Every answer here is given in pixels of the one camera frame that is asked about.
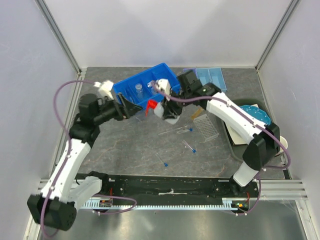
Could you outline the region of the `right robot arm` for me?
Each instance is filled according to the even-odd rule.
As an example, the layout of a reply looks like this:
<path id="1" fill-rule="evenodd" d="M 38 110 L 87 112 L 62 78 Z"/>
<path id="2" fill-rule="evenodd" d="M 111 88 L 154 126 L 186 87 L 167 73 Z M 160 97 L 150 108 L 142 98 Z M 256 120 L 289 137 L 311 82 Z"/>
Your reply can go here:
<path id="1" fill-rule="evenodd" d="M 177 80 L 179 93 L 172 90 L 167 79 L 161 78 L 155 82 L 154 90 L 164 98 L 154 112 L 163 120 L 175 124 L 183 107 L 193 104 L 216 115 L 234 129 L 247 147 L 242 155 L 242 164 L 232 176 L 229 191 L 235 197 L 242 196 L 249 182 L 280 151 L 279 127 L 251 116 L 213 83 L 202 84 L 191 70 L 179 75 Z"/>

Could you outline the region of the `red cap wash bottle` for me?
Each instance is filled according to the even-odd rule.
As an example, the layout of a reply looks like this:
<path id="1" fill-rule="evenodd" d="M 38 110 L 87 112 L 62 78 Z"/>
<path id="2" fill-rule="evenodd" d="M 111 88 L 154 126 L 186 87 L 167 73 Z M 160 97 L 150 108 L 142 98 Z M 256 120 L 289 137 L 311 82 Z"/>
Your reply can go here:
<path id="1" fill-rule="evenodd" d="M 157 117 L 161 118 L 163 121 L 165 121 L 171 125 L 176 124 L 178 122 L 178 120 L 180 119 L 179 116 L 174 116 L 173 118 L 165 117 L 164 107 L 162 106 L 162 104 L 160 102 L 157 102 L 153 99 L 150 99 L 147 101 L 146 108 L 145 108 L 145 116 L 148 115 L 150 109 L 153 110 L 154 114 Z"/>

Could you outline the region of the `blue safety goggles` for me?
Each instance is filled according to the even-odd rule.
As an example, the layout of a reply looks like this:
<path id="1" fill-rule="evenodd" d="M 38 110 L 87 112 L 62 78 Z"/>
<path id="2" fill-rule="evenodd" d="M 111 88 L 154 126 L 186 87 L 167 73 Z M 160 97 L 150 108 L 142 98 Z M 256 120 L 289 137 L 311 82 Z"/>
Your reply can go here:
<path id="1" fill-rule="evenodd" d="M 125 88 L 124 92 L 125 92 L 125 95 L 126 95 L 126 99 L 128 101 L 130 101 L 133 105 L 135 105 L 136 104 L 135 103 L 135 99 L 133 98 L 133 96 L 132 96 L 131 92 L 128 90 L 128 88 Z"/>

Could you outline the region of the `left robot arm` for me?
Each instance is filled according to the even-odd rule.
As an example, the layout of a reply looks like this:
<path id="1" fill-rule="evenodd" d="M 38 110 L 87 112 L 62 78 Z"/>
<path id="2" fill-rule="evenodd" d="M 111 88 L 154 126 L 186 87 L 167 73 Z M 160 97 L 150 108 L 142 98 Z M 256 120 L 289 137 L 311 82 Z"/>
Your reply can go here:
<path id="1" fill-rule="evenodd" d="M 106 173 L 91 171 L 76 188 L 72 188 L 73 181 L 100 134 L 100 125 L 110 120 L 127 120 L 142 110 L 142 106 L 130 102 L 121 93 L 117 99 L 99 98 L 93 93 L 80 98 L 78 113 L 67 131 L 65 150 L 53 174 L 41 192 L 27 200 L 32 218 L 41 228 L 68 231 L 79 208 L 91 197 L 110 193 Z"/>

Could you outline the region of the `clear glass jar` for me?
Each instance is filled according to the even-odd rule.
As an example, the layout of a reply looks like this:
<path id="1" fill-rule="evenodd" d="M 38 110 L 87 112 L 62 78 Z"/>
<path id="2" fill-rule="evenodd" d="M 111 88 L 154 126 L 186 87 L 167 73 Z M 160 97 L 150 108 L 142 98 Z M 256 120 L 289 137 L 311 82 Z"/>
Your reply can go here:
<path id="1" fill-rule="evenodd" d="M 143 85 L 141 83 L 137 83 L 135 85 L 136 97 L 138 102 L 144 101 L 148 96 L 146 95 Z"/>

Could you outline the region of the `glass flask white stopper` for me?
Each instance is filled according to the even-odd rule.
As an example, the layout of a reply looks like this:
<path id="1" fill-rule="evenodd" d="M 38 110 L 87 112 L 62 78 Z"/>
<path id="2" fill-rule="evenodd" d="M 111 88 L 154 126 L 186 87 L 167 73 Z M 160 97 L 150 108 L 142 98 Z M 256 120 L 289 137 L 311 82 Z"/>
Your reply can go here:
<path id="1" fill-rule="evenodd" d="M 152 80 L 147 83 L 147 88 L 153 96 L 158 94 L 159 87 L 158 80 Z"/>

